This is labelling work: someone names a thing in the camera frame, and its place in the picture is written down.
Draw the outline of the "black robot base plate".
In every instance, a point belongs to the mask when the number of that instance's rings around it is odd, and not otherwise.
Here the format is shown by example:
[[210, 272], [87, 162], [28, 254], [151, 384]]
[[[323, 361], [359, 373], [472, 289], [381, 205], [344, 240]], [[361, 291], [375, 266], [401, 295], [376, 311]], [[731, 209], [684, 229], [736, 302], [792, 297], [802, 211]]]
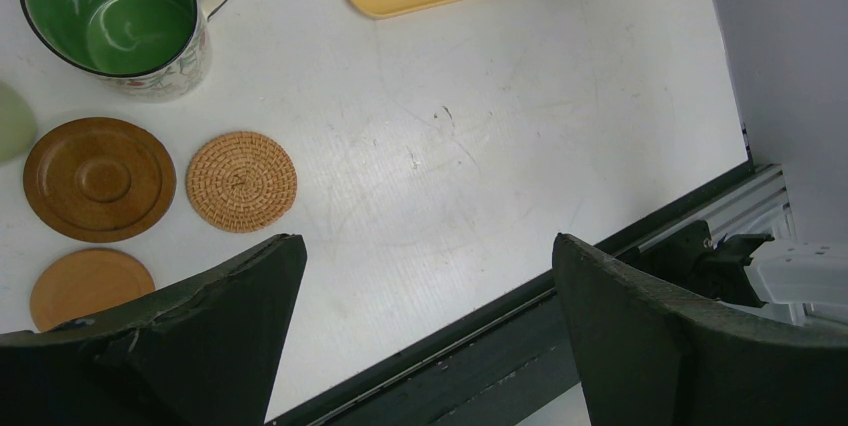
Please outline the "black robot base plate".
[[[623, 257], [696, 220], [714, 237], [787, 203], [778, 165], [746, 162], [599, 243]], [[544, 273], [278, 416], [279, 425], [514, 425], [578, 381]]]

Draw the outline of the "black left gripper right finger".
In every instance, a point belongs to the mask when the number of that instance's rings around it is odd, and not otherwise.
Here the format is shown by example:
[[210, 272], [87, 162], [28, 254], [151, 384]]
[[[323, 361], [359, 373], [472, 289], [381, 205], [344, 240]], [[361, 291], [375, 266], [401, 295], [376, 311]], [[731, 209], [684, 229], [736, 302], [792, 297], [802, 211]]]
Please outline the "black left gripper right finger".
[[552, 269], [595, 425], [843, 425], [847, 337], [741, 312], [569, 234]]

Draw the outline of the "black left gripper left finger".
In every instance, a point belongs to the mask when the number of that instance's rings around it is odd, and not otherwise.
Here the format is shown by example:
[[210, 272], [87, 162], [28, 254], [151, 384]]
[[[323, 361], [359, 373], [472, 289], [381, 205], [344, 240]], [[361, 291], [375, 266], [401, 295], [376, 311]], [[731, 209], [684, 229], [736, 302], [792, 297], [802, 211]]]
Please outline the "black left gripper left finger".
[[306, 269], [279, 234], [49, 331], [1, 337], [5, 425], [261, 425]]

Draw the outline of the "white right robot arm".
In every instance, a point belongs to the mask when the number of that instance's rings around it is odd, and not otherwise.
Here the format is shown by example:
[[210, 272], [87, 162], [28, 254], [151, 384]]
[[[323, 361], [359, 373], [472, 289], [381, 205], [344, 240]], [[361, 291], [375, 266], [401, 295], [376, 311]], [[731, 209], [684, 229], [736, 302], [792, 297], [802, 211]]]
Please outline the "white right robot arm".
[[717, 275], [717, 298], [725, 303], [847, 305], [845, 243], [740, 234], [720, 240], [714, 251], [708, 271]]

